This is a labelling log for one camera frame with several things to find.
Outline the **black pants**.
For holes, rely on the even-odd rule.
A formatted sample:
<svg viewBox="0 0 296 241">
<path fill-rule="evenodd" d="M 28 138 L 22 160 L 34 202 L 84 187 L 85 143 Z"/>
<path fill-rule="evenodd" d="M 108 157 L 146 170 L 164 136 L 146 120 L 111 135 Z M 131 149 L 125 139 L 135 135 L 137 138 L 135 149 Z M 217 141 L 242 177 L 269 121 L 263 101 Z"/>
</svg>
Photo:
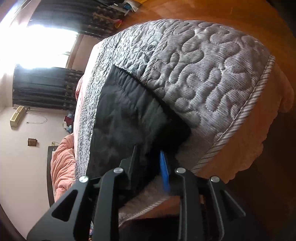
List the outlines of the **black pants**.
<svg viewBox="0 0 296 241">
<path fill-rule="evenodd" d="M 120 196 L 126 203 L 159 174 L 160 153 L 175 157 L 190 135 L 190 127 L 165 102 L 113 65 L 97 106 L 86 174 L 101 177 L 137 150 L 131 189 Z"/>
</svg>

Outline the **dark wooden headboard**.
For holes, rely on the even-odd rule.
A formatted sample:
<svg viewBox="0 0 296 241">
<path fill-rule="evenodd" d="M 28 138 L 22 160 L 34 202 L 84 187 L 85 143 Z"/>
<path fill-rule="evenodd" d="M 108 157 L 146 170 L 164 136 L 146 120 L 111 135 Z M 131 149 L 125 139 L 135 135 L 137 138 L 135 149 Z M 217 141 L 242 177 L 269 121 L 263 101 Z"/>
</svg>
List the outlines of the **dark wooden headboard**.
<svg viewBox="0 0 296 241">
<path fill-rule="evenodd" d="M 48 201 L 49 206 L 54 204 L 54 192 L 51 178 L 51 159 L 53 152 L 57 149 L 58 146 L 48 146 L 47 152 L 47 168 L 46 168 L 46 178 L 47 178 L 47 193 L 48 193 Z"/>
</svg>

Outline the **pink comforter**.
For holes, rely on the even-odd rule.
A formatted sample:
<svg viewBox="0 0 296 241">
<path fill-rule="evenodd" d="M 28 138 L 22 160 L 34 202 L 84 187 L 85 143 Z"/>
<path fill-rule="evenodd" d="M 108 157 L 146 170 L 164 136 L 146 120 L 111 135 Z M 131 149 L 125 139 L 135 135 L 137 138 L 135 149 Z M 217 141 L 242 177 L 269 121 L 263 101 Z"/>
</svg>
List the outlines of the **pink comforter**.
<svg viewBox="0 0 296 241">
<path fill-rule="evenodd" d="M 52 154 L 51 179 L 56 202 L 75 182 L 74 136 L 65 136 Z"/>
</svg>

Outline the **nightstand clutter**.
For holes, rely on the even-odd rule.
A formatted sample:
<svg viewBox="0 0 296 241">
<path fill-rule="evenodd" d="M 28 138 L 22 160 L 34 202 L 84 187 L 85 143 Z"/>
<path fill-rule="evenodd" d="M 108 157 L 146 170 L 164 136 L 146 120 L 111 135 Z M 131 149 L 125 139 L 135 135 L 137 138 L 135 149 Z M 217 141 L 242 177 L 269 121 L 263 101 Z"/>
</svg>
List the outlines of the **nightstand clutter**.
<svg viewBox="0 0 296 241">
<path fill-rule="evenodd" d="M 63 120 L 63 128 L 68 133 L 73 133 L 73 126 L 74 126 L 74 114 L 68 113 Z"/>
</svg>

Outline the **grey quilted bedspread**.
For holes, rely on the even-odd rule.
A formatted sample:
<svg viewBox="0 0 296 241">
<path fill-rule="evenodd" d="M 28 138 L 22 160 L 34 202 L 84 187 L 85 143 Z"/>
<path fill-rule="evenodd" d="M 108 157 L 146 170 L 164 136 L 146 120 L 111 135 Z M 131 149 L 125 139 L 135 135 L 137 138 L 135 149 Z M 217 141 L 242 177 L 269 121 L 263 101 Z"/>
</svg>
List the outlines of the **grey quilted bedspread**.
<svg viewBox="0 0 296 241">
<path fill-rule="evenodd" d="M 247 119 L 274 63 L 254 37 L 198 20 L 150 21 L 102 40 L 90 55 L 78 97 L 76 177 L 86 173 L 96 107 L 112 65 L 136 77 L 191 127 L 178 158 L 197 174 Z"/>
</svg>

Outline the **dark curtain left panel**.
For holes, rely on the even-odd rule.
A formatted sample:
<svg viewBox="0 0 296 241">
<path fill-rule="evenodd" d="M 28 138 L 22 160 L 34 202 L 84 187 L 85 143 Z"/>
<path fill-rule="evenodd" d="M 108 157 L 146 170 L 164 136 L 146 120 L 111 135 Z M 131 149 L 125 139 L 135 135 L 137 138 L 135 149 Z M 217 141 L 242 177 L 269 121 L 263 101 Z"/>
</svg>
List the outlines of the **dark curtain left panel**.
<svg viewBox="0 0 296 241">
<path fill-rule="evenodd" d="M 13 77 L 13 104 L 74 111 L 75 91 L 83 76 L 79 70 L 52 67 L 25 69 L 17 65 Z"/>
</svg>

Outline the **dark curtain panel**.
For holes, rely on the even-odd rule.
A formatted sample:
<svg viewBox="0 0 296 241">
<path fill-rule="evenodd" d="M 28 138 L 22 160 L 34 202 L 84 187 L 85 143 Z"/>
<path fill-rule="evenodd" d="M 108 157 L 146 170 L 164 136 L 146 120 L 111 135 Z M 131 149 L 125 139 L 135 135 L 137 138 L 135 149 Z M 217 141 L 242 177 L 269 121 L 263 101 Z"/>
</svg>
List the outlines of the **dark curtain panel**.
<svg viewBox="0 0 296 241">
<path fill-rule="evenodd" d="M 25 69 L 17 65 L 13 77 L 13 104 L 74 111 L 75 91 L 83 76 L 79 70 L 52 67 Z"/>
<path fill-rule="evenodd" d="M 40 1 L 28 25 L 71 30 L 97 39 L 115 33 L 115 22 L 124 13 L 110 6 L 124 1 L 55 0 Z"/>
</svg>

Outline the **orange-pink bed sheet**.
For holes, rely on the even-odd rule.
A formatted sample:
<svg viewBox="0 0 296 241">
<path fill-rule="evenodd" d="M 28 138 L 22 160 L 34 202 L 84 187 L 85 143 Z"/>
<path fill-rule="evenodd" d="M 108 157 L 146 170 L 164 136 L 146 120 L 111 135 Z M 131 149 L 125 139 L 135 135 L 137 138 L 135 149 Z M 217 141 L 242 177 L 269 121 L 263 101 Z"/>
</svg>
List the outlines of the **orange-pink bed sheet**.
<svg viewBox="0 0 296 241">
<path fill-rule="evenodd" d="M 127 18 L 122 30 L 161 19 L 198 20 L 239 30 L 261 42 L 275 63 L 249 116 L 201 177 L 218 175 L 223 181 L 246 170 L 262 153 L 270 125 L 294 102 L 295 38 L 279 14 L 265 1 L 148 1 Z"/>
</svg>

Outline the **dark curtain right panel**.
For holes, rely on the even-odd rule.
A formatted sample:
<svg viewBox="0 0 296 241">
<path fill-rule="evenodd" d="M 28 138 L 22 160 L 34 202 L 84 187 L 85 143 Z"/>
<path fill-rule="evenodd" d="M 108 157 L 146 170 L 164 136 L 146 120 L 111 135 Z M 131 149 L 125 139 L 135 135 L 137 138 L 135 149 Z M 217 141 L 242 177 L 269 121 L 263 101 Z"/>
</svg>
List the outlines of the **dark curtain right panel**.
<svg viewBox="0 0 296 241">
<path fill-rule="evenodd" d="M 124 13 L 110 6 L 124 1 L 55 0 L 40 1 L 28 25 L 71 30 L 97 39 L 115 33 L 115 22 Z"/>
</svg>

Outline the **small brown wall box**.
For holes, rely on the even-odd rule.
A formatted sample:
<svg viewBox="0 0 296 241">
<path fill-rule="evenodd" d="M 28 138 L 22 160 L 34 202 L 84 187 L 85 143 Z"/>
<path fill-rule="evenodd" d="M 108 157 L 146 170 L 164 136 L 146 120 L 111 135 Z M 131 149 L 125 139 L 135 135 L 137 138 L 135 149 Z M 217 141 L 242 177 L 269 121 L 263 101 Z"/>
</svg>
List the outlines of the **small brown wall box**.
<svg viewBox="0 0 296 241">
<path fill-rule="evenodd" d="M 38 144 L 38 141 L 36 138 L 28 138 L 28 146 L 36 147 Z"/>
</svg>

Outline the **beige wall air conditioner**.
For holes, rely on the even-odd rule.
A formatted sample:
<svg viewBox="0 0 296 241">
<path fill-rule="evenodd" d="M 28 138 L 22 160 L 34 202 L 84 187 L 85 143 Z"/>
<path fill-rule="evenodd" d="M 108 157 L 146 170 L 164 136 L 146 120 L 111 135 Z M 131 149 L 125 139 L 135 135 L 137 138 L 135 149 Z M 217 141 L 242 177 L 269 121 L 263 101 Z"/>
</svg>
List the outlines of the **beige wall air conditioner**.
<svg viewBox="0 0 296 241">
<path fill-rule="evenodd" d="M 26 108 L 24 106 L 19 106 L 14 114 L 11 116 L 11 119 L 10 119 L 10 126 L 12 128 L 16 128 L 18 126 L 18 124 L 20 123 L 21 119 L 23 118 L 23 116 L 25 115 L 26 113 Z"/>
</svg>

